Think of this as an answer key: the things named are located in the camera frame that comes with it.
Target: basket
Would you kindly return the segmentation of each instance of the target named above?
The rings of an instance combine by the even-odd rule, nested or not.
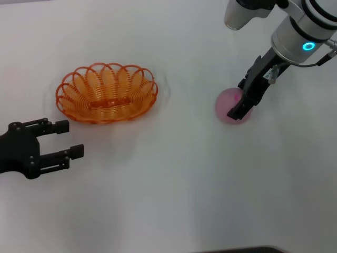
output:
[[[157,94],[158,86],[148,69],[95,63],[63,78],[56,90],[56,106],[72,120],[107,124],[145,114]]]

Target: black robotic gripper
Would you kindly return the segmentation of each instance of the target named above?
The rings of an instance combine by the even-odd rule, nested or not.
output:
[[[263,57],[259,56],[256,59],[238,85],[243,90],[243,94],[236,106],[228,112],[228,117],[241,120],[253,106],[257,106],[261,102],[264,93],[270,86],[266,75],[275,65],[281,65],[279,76],[290,66],[274,52],[273,48],[269,49]]]
[[[28,179],[42,174],[69,169],[70,159],[84,156],[84,145],[73,146],[57,153],[40,155],[37,137],[69,132],[67,120],[52,124],[47,118],[26,123],[9,124],[0,136],[0,173],[17,171]]]

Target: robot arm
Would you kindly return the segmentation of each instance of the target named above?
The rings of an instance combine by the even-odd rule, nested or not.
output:
[[[239,83],[243,95],[227,116],[241,120],[259,104],[263,94],[290,65],[297,67],[321,66],[337,55],[337,42],[331,37],[337,31],[335,0],[230,0],[225,24],[239,30],[252,18],[266,18],[275,5],[288,16],[273,33],[272,48],[259,56]],[[323,44],[332,51],[316,64],[300,65]]]

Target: pink ball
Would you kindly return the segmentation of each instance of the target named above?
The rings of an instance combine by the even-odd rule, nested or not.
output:
[[[239,125],[245,123],[250,118],[253,109],[251,109],[241,120],[233,120],[227,116],[230,109],[235,107],[238,101],[240,101],[242,93],[243,91],[239,88],[230,88],[221,92],[217,97],[215,103],[215,113],[222,122]]]

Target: blue led ring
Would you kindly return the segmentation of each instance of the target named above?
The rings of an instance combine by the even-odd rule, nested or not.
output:
[[[314,48],[315,48],[315,43],[313,42],[308,42],[303,45],[303,50],[305,51],[310,51],[310,50],[313,50]]]

